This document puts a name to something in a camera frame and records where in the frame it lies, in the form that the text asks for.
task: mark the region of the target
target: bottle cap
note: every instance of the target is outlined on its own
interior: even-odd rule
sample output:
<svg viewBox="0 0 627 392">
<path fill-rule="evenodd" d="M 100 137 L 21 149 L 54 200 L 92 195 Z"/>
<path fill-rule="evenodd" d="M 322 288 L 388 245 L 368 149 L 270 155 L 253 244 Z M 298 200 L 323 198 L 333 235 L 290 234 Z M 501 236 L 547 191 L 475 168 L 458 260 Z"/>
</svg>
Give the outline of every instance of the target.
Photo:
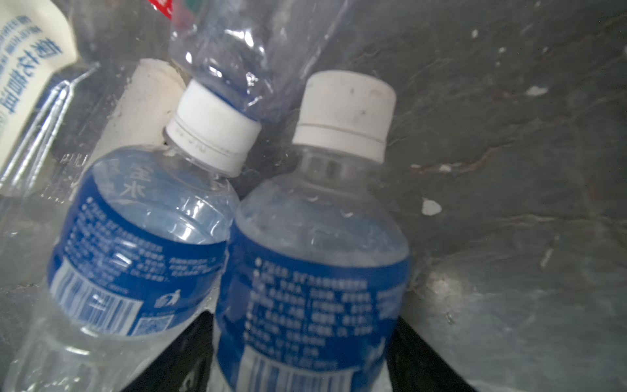
<svg viewBox="0 0 627 392">
<path fill-rule="evenodd" d="M 292 143 L 383 163 L 396 94 L 360 73 L 324 71 L 307 82 Z"/>
<path fill-rule="evenodd" d="M 236 177 L 260 130 L 259 122 L 192 80 L 166 134 L 192 158 Z"/>
</svg>

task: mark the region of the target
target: water bottle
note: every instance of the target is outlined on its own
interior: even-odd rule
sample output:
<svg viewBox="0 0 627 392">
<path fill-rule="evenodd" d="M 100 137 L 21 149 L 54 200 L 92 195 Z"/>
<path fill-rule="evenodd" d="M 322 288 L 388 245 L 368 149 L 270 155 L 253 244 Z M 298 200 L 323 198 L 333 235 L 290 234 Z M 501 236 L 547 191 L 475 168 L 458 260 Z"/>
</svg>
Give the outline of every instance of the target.
<svg viewBox="0 0 627 392">
<path fill-rule="evenodd" d="M 205 148 L 170 138 L 179 124 Z M 169 147 L 123 147 L 95 161 L 5 392 L 118 391 L 204 310 L 239 203 L 227 177 L 259 130 L 192 81 L 167 126 Z"/>
<path fill-rule="evenodd" d="M 207 391 L 366 392 L 409 277 L 409 248 L 368 193 L 396 95 L 351 72 L 307 82 L 302 160 L 235 213 Z"/>
<path fill-rule="evenodd" d="M 174 0 L 169 53 L 248 117 L 280 120 L 356 0 Z"/>
</svg>

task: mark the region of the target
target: gray floor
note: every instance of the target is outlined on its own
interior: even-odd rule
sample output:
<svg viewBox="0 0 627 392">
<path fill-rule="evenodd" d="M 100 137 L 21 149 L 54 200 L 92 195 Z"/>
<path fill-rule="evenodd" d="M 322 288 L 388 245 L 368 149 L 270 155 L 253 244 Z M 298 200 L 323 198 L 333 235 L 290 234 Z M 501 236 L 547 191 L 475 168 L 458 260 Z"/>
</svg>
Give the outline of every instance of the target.
<svg viewBox="0 0 627 392">
<path fill-rule="evenodd" d="M 134 4 L 124 61 L 165 57 Z M 319 68 L 398 92 L 374 188 L 412 246 L 421 336 L 479 391 L 627 390 L 627 2 L 363 0 Z M 240 195 L 293 168 L 296 115 Z M 0 267 L 0 374 L 42 274 Z"/>
</svg>

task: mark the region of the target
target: red label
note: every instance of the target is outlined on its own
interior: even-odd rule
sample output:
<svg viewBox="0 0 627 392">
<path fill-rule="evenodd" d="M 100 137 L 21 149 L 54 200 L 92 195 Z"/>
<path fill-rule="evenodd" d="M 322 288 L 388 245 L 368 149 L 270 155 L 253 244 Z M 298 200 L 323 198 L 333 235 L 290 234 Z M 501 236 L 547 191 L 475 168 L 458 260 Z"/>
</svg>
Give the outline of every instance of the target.
<svg viewBox="0 0 627 392">
<path fill-rule="evenodd" d="M 161 11 L 161 13 L 172 19 L 172 0 L 148 0 L 152 3 L 155 9 Z"/>
</svg>

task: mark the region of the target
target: bottle shoulder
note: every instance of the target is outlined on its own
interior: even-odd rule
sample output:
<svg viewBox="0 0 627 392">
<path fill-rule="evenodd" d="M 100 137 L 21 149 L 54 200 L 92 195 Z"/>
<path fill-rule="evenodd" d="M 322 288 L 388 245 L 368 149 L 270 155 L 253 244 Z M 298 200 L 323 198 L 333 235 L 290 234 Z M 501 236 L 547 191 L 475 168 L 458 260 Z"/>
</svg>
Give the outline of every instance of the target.
<svg viewBox="0 0 627 392">
<path fill-rule="evenodd" d="M 228 239 L 239 198 L 224 177 L 166 147 L 123 147 L 90 168 L 107 203 L 135 226 L 184 243 Z"/>
<path fill-rule="evenodd" d="M 367 191 L 325 188 L 297 173 L 259 185 L 241 202 L 235 221 L 267 248 L 328 265 L 383 266 L 409 254 L 402 231 Z"/>
</svg>

